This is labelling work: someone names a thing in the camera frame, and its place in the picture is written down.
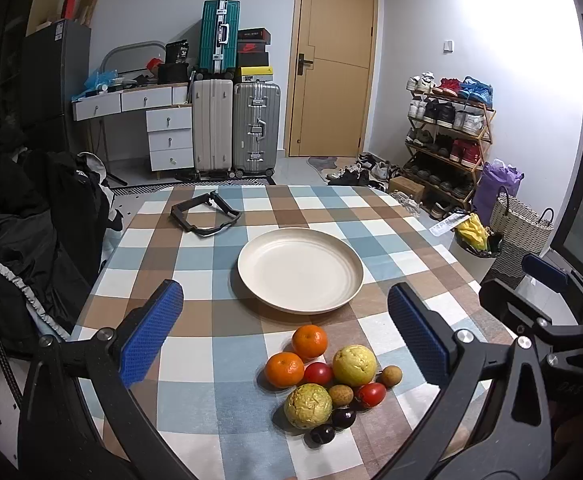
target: plate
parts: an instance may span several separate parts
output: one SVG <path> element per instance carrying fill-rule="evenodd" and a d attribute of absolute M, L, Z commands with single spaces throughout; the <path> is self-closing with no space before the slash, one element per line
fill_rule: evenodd
<path fill-rule="evenodd" d="M 257 298 L 294 314 L 335 310 L 363 286 L 363 262 L 351 247 L 302 227 L 269 231 L 247 242 L 238 272 Z"/>

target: metal bolt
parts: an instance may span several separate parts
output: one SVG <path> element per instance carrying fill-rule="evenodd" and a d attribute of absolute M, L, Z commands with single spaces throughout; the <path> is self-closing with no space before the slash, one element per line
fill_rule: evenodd
<path fill-rule="evenodd" d="M 95 336 L 100 341 L 108 341 L 113 337 L 113 328 L 109 327 L 101 328 L 100 330 L 98 330 L 98 332 L 96 332 Z"/>
<path fill-rule="evenodd" d="M 525 350 L 527 348 L 531 348 L 531 339 L 529 339 L 527 336 L 521 335 L 518 338 L 518 346 L 520 348 L 524 348 Z"/>
<path fill-rule="evenodd" d="M 474 335 L 466 329 L 458 330 L 456 332 L 456 337 L 460 342 L 471 343 L 474 340 Z"/>
<path fill-rule="evenodd" d="M 53 336 L 52 335 L 44 335 L 38 341 L 38 345 L 40 345 L 43 348 L 50 346 L 51 343 L 53 343 Z"/>

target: wooden door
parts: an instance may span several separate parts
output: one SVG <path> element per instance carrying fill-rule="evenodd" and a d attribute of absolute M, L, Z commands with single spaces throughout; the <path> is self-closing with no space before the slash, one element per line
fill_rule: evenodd
<path fill-rule="evenodd" d="M 358 154 L 374 9 L 374 0 L 301 0 L 289 155 Z"/>

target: blue gripper pad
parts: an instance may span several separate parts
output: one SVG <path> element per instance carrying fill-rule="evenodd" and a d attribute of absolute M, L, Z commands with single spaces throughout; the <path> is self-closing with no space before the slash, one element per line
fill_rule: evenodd
<path fill-rule="evenodd" d="M 182 312 L 182 300 L 180 283 L 170 282 L 166 285 L 153 305 L 149 305 L 148 312 L 122 347 L 120 378 L 127 388 L 145 378 L 162 343 Z"/>
<path fill-rule="evenodd" d="M 535 254 L 523 257 L 523 270 L 558 294 L 567 290 L 567 274 Z"/>
<path fill-rule="evenodd" d="M 453 331 L 449 325 L 440 314 L 429 310 L 406 283 L 398 283 L 389 289 L 387 309 L 425 380 L 441 388 L 446 386 L 449 383 L 450 361 L 452 358 L 455 360 L 455 351 L 451 356 L 449 348 L 446 348 L 434 329 L 443 332 L 441 335 L 453 343 Z"/>

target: floor mat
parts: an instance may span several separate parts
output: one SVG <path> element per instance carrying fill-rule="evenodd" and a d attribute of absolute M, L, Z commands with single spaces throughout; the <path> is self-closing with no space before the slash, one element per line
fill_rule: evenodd
<path fill-rule="evenodd" d="M 145 186 L 112 187 L 114 196 L 153 193 L 174 186 L 274 186 L 276 183 L 270 176 L 254 176 L 250 178 L 228 178 L 226 180 L 196 180 L 193 182 L 166 182 L 164 184 L 146 184 Z"/>
<path fill-rule="evenodd" d="M 318 174 L 325 182 L 327 175 L 334 173 L 339 168 L 346 168 L 356 162 L 354 156 L 310 156 L 307 159 L 308 165 L 318 171 Z"/>

